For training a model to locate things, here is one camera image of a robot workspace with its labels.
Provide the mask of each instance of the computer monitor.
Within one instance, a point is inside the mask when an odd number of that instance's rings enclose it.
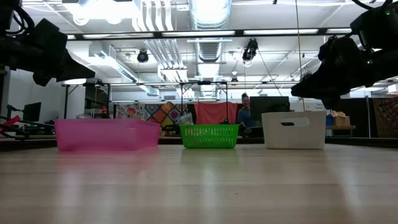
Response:
[[[40,109],[42,107],[42,103],[32,103],[29,105],[25,105],[24,110],[24,121],[36,122],[40,119]]]
[[[250,97],[251,118],[261,121],[261,114],[270,112],[289,112],[288,96],[252,96]]]

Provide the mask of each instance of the green plastic basket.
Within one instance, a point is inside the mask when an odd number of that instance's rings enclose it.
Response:
[[[187,149],[233,149],[238,138],[238,124],[180,125]]]

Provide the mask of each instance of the bin handle cutout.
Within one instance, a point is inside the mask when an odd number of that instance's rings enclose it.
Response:
[[[283,118],[280,120],[282,126],[295,126],[295,127],[305,127],[310,125],[310,120],[308,118]]]

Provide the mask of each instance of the person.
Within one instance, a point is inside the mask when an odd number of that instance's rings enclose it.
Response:
[[[237,124],[242,124],[245,128],[252,128],[257,126],[257,121],[251,118],[250,114],[250,100],[247,94],[242,94],[243,108],[238,112]]]

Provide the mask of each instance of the cardboard box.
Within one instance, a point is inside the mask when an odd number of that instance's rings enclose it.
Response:
[[[333,119],[333,125],[334,126],[351,126],[351,123],[349,121],[349,116],[343,118],[341,116],[337,116]]]

